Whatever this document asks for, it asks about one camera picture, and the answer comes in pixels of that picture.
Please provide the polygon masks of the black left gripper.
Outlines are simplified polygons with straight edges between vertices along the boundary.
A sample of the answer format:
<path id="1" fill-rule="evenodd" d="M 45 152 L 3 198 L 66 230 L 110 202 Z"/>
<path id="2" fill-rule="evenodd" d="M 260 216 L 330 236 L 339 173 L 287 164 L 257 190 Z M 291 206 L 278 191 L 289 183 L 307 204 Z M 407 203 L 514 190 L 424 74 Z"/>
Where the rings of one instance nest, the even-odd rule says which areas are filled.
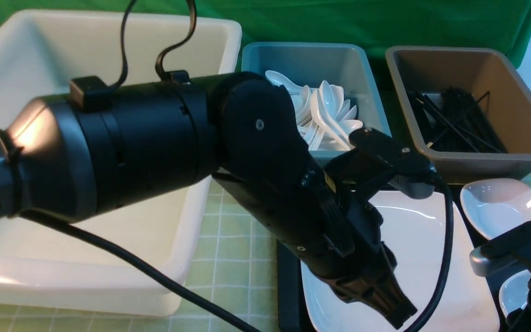
<path id="1" fill-rule="evenodd" d="M 343 302 L 360 302 L 396 329 L 417 313 L 381 240 L 382 217 L 327 176 L 310 154 L 220 167 L 220 185 Z"/>

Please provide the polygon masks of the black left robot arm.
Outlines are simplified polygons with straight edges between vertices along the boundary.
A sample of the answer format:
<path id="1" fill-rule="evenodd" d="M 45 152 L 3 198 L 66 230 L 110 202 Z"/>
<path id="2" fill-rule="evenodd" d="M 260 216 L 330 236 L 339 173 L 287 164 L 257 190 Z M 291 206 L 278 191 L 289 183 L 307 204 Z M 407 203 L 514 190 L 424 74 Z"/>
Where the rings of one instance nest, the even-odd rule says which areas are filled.
<path id="1" fill-rule="evenodd" d="M 70 94 L 37 97 L 0 130 L 0 218 L 24 217 L 101 248 L 244 332 L 254 328 L 74 223 L 212 176 L 330 286 L 400 328 L 417 312 L 368 200 L 391 183 L 415 197 L 414 157 L 374 128 L 319 166 L 299 134 L 291 97 L 255 73 L 114 88 L 75 78 Z"/>

